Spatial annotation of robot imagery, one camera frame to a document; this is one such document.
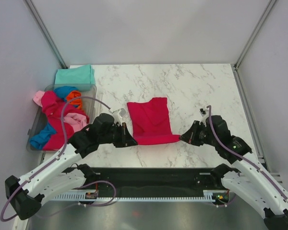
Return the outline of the right aluminium frame post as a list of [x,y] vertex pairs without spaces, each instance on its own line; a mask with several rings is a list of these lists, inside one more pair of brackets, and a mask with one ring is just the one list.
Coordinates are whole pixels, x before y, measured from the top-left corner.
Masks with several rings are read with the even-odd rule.
[[234,71],[238,71],[240,65],[244,61],[246,55],[249,52],[249,49],[253,45],[256,37],[258,36],[259,32],[261,31],[263,25],[265,24],[266,20],[268,19],[269,15],[271,14],[272,10],[274,9],[275,5],[278,3],[278,0],[269,0],[264,11],[262,12],[258,22],[256,23],[250,37],[248,38],[245,46],[243,47],[237,61],[232,64]]

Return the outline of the left aluminium frame post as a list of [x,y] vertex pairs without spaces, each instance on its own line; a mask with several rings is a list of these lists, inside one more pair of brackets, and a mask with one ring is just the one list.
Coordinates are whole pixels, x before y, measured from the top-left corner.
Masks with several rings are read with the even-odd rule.
[[47,44],[49,45],[53,55],[55,56],[57,62],[59,63],[62,69],[66,69],[67,65],[64,61],[57,45],[55,44],[46,24],[44,23],[40,13],[38,12],[37,7],[35,6],[32,0],[24,0],[24,4],[28,8],[29,12],[31,13],[34,21],[36,22],[40,32],[42,33],[44,39],[46,40]]

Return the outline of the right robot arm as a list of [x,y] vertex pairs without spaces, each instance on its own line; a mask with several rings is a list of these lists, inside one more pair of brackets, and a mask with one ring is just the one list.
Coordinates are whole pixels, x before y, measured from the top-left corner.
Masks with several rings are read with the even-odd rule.
[[234,192],[260,214],[269,230],[288,230],[288,191],[257,160],[251,147],[231,134],[221,116],[194,121],[180,140],[214,147],[230,165],[221,164],[211,171],[211,185]]

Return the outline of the teal folded t shirt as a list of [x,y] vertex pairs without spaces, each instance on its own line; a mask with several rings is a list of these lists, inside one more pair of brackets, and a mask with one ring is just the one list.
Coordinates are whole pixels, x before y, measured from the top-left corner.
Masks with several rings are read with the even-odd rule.
[[91,65],[58,69],[55,75],[55,85],[73,86],[81,92],[89,91],[95,84],[95,71]]

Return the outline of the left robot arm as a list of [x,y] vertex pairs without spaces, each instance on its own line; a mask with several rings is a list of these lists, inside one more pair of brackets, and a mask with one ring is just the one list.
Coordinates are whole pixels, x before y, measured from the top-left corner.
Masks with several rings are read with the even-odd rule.
[[96,177],[89,166],[79,165],[65,175],[62,172],[102,144],[113,144],[116,148],[136,146],[124,122],[117,122],[110,114],[101,113],[92,124],[74,133],[47,161],[32,171],[5,180],[7,205],[14,209],[15,216],[26,220],[55,196],[74,188],[92,188]]

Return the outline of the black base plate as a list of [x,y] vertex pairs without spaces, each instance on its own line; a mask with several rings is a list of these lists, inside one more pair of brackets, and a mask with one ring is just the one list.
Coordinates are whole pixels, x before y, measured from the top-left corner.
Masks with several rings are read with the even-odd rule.
[[84,180],[102,197],[198,196],[203,190],[226,190],[213,168],[92,168]]

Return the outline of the light pink t shirt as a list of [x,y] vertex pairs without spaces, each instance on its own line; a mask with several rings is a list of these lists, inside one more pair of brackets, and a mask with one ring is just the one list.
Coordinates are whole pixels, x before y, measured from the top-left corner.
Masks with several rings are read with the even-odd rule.
[[[42,108],[49,124],[57,133],[62,132],[61,112],[66,103],[53,91],[38,91],[33,97],[33,101]],[[67,133],[80,131],[89,122],[89,117],[84,111],[68,104],[63,112],[63,124]]]

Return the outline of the crimson t shirt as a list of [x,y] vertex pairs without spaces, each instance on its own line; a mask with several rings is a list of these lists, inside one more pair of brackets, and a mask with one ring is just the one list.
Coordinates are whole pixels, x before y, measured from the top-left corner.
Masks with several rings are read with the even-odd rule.
[[53,91],[47,91],[41,98],[42,112],[46,115],[48,123],[56,131],[50,136],[49,141],[42,150],[58,150],[64,145],[65,129],[67,138],[70,138],[75,132],[81,130],[89,122],[89,117],[82,110],[73,105],[66,104],[62,99],[56,96]]
[[128,102],[133,138],[138,145],[175,143],[179,135],[172,133],[166,97],[154,97],[146,103]]

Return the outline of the aluminium frame post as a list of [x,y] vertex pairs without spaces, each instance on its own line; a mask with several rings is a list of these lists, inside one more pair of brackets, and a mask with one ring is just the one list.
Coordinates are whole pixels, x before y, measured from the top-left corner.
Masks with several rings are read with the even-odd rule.
[[24,4],[28,8],[29,12],[31,13],[34,21],[36,22],[40,32],[42,33],[44,39],[46,40],[47,44],[49,45],[53,55],[55,56],[57,62],[59,63],[62,69],[66,69],[67,65],[64,61],[57,45],[55,44],[46,24],[44,23],[40,13],[38,12],[37,7],[35,6],[32,0],[24,0]]
[[244,61],[246,55],[249,52],[249,49],[253,45],[256,37],[258,36],[259,32],[261,31],[263,25],[265,24],[266,20],[268,19],[269,15],[271,14],[272,10],[274,9],[275,5],[278,3],[278,0],[269,0],[264,11],[262,12],[258,22],[256,23],[250,37],[248,38],[245,46],[243,47],[237,61],[232,64],[234,71],[238,71],[240,65]]

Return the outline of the blue t shirt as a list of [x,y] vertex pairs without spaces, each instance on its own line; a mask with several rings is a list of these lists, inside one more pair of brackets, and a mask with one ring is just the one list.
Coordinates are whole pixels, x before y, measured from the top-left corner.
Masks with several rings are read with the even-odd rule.
[[[72,86],[62,86],[57,87],[53,90],[55,94],[61,98],[64,102],[67,102],[65,97],[73,90],[78,90],[75,87]],[[30,138],[29,143],[31,146],[33,146],[35,149],[42,150],[42,148],[45,146],[45,144],[49,141],[50,136],[55,134],[56,131],[53,127],[48,123],[45,125],[45,127],[36,135]]]

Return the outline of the aluminium frame rail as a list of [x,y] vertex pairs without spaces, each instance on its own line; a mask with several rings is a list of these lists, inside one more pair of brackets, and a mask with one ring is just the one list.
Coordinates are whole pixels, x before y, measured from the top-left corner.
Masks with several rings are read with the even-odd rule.
[[256,123],[255,123],[255,120],[254,120],[254,117],[253,117],[253,114],[251,111],[251,107],[250,107],[248,99],[247,99],[246,92],[243,88],[241,78],[239,76],[236,65],[231,64],[231,68],[232,68],[234,79],[235,79],[235,82],[236,82],[236,85],[238,88],[238,92],[240,94],[242,107],[243,107],[245,115],[246,115],[246,119],[247,119],[248,126],[250,129],[251,137],[252,137],[252,140],[254,143],[255,151],[257,153],[258,158],[263,162],[264,167],[269,171],[269,167],[268,167],[268,164],[267,164],[265,156],[264,156],[264,150],[263,150],[262,144],[260,142]]

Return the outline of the orange t shirt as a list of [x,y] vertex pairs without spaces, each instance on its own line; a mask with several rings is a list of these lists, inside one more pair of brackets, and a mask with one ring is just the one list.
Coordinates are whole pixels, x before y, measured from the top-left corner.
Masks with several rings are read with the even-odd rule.
[[73,107],[82,110],[83,109],[83,101],[80,98],[82,95],[78,90],[71,91],[66,97],[66,101],[70,102],[70,105]]

